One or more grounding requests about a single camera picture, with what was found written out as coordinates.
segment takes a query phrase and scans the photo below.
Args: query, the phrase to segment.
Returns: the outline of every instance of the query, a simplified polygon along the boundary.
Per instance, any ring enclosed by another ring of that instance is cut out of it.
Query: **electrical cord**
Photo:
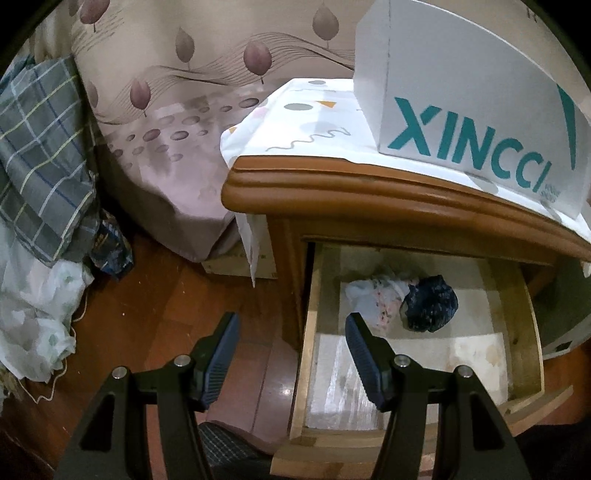
[[[74,330],[74,324],[76,322],[81,321],[84,318],[84,315],[86,315],[86,308],[88,307],[88,290],[85,291],[84,293],[84,310],[82,311],[82,314],[76,318],[72,320],[72,325],[70,326],[70,330],[73,332],[74,334],[74,340],[76,340],[76,331]],[[33,402],[35,402],[36,405],[39,405],[39,402],[41,400],[46,400],[46,401],[52,401],[53,400],[53,395],[56,393],[56,383],[57,383],[57,379],[60,377],[63,377],[66,372],[68,371],[68,360],[67,358],[64,360],[64,370],[62,370],[58,375],[56,375],[53,379],[53,385],[51,386],[51,395],[48,397],[44,396],[44,395],[40,395],[37,399],[35,399],[35,397],[33,397],[33,395],[31,395],[31,393],[27,390],[27,388],[22,384],[21,380],[18,380],[19,385],[22,387],[22,389],[25,391],[25,393],[29,396],[29,398],[31,400],[33,400]]]

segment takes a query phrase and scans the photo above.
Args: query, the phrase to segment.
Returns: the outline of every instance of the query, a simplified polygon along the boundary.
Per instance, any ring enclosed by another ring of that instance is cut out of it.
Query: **plaid blanket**
[[[81,261],[99,226],[89,118],[72,56],[18,58],[0,80],[0,217],[49,266]]]

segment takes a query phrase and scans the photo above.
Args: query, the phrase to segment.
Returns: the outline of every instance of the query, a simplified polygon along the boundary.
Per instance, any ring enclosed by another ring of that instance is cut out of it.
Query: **open drawer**
[[[412,278],[441,274],[459,308],[435,333],[410,332],[400,317],[387,327],[396,353],[427,368],[474,368],[513,435],[562,404],[572,387],[544,391],[540,338],[518,264],[394,249],[316,245],[290,440],[271,473],[292,478],[369,478],[387,414],[368,403],[344,339],[352,307],[344,285],[389,267]],[[428,412],[422,471],[433,468],[437,407]]]

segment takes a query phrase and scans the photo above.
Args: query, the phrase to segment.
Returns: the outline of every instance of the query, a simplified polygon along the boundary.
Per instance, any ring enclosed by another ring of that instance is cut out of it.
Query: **white cardboard box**
[[[357,26],[355,57],[355,96],[381,153],[579,214],[591,183],[589,121],[516,47],[434,5],[376,0]]]

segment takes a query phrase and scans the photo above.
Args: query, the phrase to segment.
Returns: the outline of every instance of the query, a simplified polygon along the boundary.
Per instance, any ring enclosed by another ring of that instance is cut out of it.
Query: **wooden floor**
[[[287,434],[297,354],[281,340],[278,287],[273,280],[206,275],[141,233],[130,238],[135,268],[121,281],[97,278],[84,318],[75,324],[76,354],[52,402],[10,399],[0,425],[27,449],[56,466],[83,410],[118,365],[158,368],[188,353],[213,331],[223,312],[237,311],[241,340],[220,399],[198,419],[222,421],[265,444]],[[574,384],[574,396],[547,422],[572,423],[591,411],[591,346],[547,362],[547,389]],[[46,386],[30,385],[35,395]],[[165,479],[157,412],[148,409],[154,479]]]

